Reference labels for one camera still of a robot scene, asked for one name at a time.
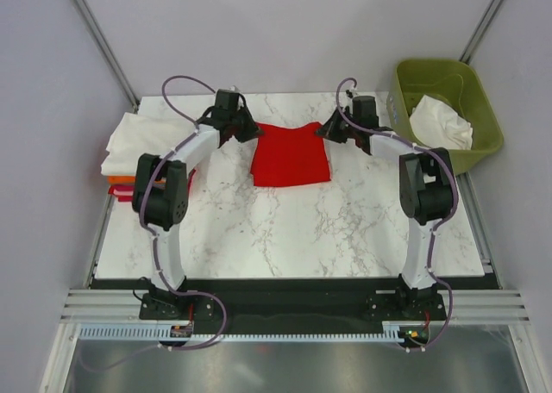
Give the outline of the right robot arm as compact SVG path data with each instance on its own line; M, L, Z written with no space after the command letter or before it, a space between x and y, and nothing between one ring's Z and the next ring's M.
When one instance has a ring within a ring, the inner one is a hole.
M349 105L336 106L316 131L335 143L353 140L364 153L398 165L399 202L409 219L408 247L400 278L407 288L395 296L395 308L404 318L415 318L426 308L422 291L434 287L432 268L437 231L455 213L459 194L449 152L427 149L379 125L375 98L353 97Z

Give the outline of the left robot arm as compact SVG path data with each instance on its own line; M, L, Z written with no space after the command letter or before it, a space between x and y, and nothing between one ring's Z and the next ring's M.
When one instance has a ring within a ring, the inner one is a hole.
M218 90L214 104L193 123L193 130L165 156L144 153L138 159L132 209L151 235L154 275L152 285L166 290L160 309L179 318L189 308L189 297L180 292L185 281L181 262L179 224L189 204L189 177L194 169L224 143L241 143L263 135L237 90Z

